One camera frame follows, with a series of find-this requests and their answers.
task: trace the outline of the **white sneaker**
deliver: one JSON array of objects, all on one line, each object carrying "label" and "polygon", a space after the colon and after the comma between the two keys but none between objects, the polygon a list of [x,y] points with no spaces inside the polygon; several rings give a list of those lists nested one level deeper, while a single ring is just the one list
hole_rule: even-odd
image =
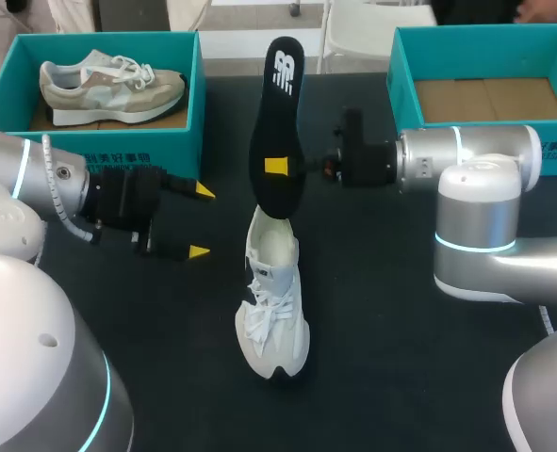
[{"label": "white sneaker", "polygon": [[307,359],[309,325],[303,319],[298,260],[290,222],[257,207],[245,254],[252,282],[235,323],[244,357],[264,379],[295,377]]},{"label": "white sneaker", "polygon": [[136,124],[179,108],[186,83],[181,73],[94,50],[73,66],[45,61],[40,67],[40,89],[52,109],[54,125]]}]

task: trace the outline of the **black insole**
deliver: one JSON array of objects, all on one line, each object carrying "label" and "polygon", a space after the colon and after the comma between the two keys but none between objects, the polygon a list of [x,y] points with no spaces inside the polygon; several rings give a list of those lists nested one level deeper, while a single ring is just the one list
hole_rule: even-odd
[{"label": "black insole", "polygon": [[290,37],[274,40],[266,55],[259,113],[249,150],[249,175],[257,203],[273,218],[289,218],[303,194],[305,174],[288,177],[265,172],[265,159],[287,157],[290,168],[301,168],[304,157],[297,132],[297,111],[305,57]]}]

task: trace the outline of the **cardboard box bottom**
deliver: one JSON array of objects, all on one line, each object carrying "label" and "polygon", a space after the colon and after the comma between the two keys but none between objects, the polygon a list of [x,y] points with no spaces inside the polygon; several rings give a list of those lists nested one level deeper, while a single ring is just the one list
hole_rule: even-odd
[{"label": "cardboard box bottom", "polygon": [[188,122],[188,91],[184,92],[182,99],[177,104],[178,107],[173,113],[162,116],[157,120],[152,120],[144,124],[126,124],[120,121],[98,121],[91,124],[71,125],[56,127],[48,118],[46,112],[47,104],[40,96],[35,113],[29,125],[30,132],[44,132],[56,130],[122,130],[122,129],[183,129]]},{"label": "cardboard box bottom", "polygon": [[419,80],[425,123],[557,120],[557,97],[547,78]]}]

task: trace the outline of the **sneaker sole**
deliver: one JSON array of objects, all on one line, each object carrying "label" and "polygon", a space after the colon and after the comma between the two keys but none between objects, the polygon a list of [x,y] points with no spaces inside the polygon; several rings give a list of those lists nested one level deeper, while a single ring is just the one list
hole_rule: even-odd
[{"label": "sneaker sole", "polygon": [[[292,80],[275,68],[281,53],[292,57]],[[305,174],[266,174],[265,159],[288,157],[298,167],[304,163],[297,131],[299,98],[303,87],[305,57],[298,41],[274,40],[268,49],[263,72],[261,103],[249,148],[249,176],[257,203],[270,217],[285,219],[297,210],[303,194]]]},{"label": "sneaker sole", "polygon": [[139,112],[110,111],[110,110],[52,110],[52,124],[57,127],[69,125],[84,125],[98,121],[120,121],[126,124],[142,124],[157,119],[172,109],[182,99],[182,96],[171,102]]},{"label": "sneaker sole", "polygon": [[271,377],[269,377],[268,379],[266,379],[267,381],[269,381],[272,384],[278,385],[278,386],[282,386],[285,384],[292,384],[295,381],[299,381],[299,379],[301,379],[303,377],[303,371],[307,365],[307,357],[309,355],[309,325],[307,324],[307,322],[304,320],[303,321],[303,331],[304,331],[304,338],[305,338],[305,346],[304,346],[304,350],[305,350],[305,359],[303,360],[303,365],[301,366],[301,368],[295,373],[295,375],[289,375],[287,373],[287,371],[285,369],[282,368],[282,366],[278,366],[274,369],[273,374],[271,374]]}]

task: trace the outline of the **shoe tongue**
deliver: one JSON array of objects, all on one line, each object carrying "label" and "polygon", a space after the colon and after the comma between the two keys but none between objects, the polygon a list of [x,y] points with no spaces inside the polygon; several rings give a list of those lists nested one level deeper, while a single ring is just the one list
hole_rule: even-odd
[{"label": "shoe tongue", "polygon": [[268,266],[253,258],[249,259],[249,265],[259,284],[275,297],[283,296],[292,285],[294,266]]},{"label": "shoe tongue", "polygon": [[111,56],[103,54],[99,50],[92,50],[88,56],[83,60],[84,65],[108,65],[110,64]]}]

